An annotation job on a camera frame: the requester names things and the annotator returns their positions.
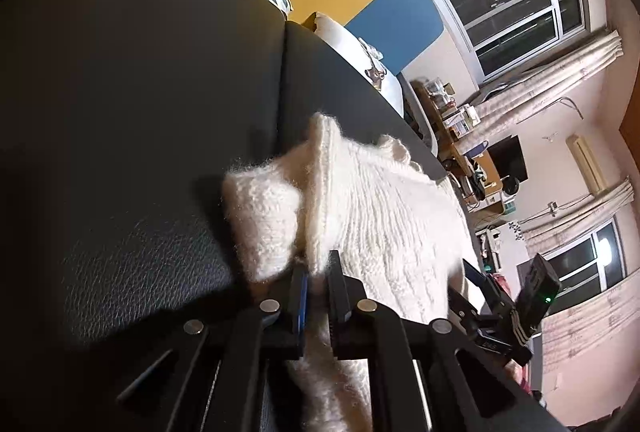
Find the curtain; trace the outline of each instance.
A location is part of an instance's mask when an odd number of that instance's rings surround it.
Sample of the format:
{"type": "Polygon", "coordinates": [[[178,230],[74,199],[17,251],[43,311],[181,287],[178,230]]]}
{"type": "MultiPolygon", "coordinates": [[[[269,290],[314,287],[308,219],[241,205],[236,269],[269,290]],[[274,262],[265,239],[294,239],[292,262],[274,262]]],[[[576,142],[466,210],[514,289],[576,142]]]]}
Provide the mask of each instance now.
{"type": "Polygon", "coordinates": [[[592,231],[633,200],[634,189],[626,178],[567,215],[523,230],[529,256],[551,252],[592,231]]]}
{"type": "Polygon", "coordinates": [[[640,317],[640,269],[577,306],[542,320],[543,374],[593,349],[640,317]]]}
{"type": "Polygon", "coordinates": [[[601,33],[553,62],[508,81],[508,88],[476,106],[480,124],[456,142],[460,154],[522,122],[537,110],[603,70],[622,56],[617,31],[601,33]]]}

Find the white knit fabric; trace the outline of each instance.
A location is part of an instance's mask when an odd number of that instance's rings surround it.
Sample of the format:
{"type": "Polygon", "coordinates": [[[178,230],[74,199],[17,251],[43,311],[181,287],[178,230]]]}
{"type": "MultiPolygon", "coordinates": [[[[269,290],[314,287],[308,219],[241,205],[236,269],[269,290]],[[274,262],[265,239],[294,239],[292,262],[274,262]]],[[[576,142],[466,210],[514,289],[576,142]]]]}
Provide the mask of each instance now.
{"type": "Polygon", "coordinates": [[[308,264],[305,357],[290,369],[307,398],[306,429],[369,431],[366,361],[334,360],[314,297],[337,249],[344,273],[359,278],[370,298],[418,322],[447,317],[447,280],[463,291],[462,258],[476,262],[449,181],[422,174],[398,140],[363,146],[316,114],[306,143],[261,168],[231,172],[223,199],[257,299],[295,257],[308,264]]]}

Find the air conditioner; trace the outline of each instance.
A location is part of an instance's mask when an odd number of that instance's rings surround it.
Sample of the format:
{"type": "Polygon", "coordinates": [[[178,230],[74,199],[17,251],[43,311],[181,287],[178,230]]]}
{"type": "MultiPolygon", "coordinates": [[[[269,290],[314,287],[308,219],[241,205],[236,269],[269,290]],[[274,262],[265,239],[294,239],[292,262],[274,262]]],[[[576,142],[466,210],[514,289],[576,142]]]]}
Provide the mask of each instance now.
{"type": "Polygon", "coordinates": [[[582,136],[574,134],[566,139],[566,144],[574,155],[589,192],[593,195],[601,193],[606,188],[606,184],[602,177],[602,170],[593,157],[593,152],[591,152],[587,141],[582,136]]]}

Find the computer monitor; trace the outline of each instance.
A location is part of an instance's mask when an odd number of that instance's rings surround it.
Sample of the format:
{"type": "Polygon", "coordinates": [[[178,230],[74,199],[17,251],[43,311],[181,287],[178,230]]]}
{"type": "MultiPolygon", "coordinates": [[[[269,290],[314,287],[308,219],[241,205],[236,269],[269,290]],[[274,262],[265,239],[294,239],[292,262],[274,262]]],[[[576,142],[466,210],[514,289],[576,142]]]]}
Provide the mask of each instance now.
{"type": "Polygon", "coordinates": [[[501,178],[513,176],[521,183],[528,179],[518,136],[501,139],[498,143],[491,145],[487,151],[494,160],[501,178]]]}

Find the bright light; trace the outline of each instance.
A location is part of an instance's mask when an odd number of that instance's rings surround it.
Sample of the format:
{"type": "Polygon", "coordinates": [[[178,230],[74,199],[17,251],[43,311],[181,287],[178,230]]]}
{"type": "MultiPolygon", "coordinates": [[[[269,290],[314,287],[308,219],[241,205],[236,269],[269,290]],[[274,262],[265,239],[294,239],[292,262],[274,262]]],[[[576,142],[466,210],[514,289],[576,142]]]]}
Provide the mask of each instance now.
{"type": "Polygon", "coordinates": [[[611,245],[609,239],[601,238],[598,241],[598,262],[603,266],[611,264],[611,245]]]}

